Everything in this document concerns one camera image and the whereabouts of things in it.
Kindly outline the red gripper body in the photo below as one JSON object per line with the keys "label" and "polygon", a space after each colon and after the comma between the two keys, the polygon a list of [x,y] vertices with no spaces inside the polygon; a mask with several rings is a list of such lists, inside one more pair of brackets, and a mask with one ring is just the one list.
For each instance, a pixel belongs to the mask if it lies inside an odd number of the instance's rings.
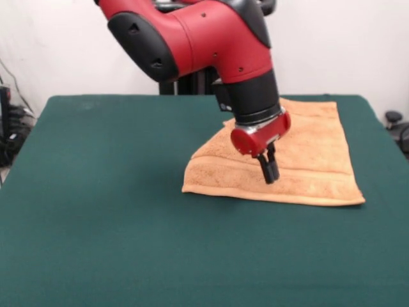
{"label": "red gripper body", "polygon": [[257,157],[271,143],[283,137],[291,127],[291,117],[286,110],[281,110],[275,117],[256,125],[235,124],[230,139],[236,150],[242,155]]}

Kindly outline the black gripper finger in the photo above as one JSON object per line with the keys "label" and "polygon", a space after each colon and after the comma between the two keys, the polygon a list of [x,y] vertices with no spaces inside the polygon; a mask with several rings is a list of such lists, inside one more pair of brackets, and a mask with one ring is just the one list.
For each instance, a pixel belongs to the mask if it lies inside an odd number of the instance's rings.
{"label": "black gripper finger", "polygon": [[270,163],[263,154],[258,155],[256,158],[260,163],[266,184],[272,184],[275,181],[275,177]]}
{"label": "black gripper finger", "polygon": [[272,180],[278,180],[280,177],[279,167],[275,158],[275,145],[271,142],[267,146],[268,169]]}

